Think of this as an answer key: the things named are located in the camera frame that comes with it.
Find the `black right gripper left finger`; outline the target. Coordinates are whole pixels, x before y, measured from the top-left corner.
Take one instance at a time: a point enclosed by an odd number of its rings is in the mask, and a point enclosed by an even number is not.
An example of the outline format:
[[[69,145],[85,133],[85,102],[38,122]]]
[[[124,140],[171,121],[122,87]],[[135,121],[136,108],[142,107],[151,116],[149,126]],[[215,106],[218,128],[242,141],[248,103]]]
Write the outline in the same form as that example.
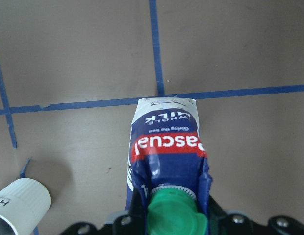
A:
[[[137,189],[133,191],[128,213],[124,216],[124,229],[126,235],[146,234],[146,209]]]

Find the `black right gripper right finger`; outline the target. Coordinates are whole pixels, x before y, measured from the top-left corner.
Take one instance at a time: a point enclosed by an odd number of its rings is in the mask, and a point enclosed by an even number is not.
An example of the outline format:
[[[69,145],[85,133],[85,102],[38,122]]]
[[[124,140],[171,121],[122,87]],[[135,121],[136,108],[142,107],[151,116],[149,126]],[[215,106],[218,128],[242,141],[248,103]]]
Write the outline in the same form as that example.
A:
[[[209,235],[224,235],[223,219],[226,217],[226,212],[210,195],[208,200],[208,234]]]

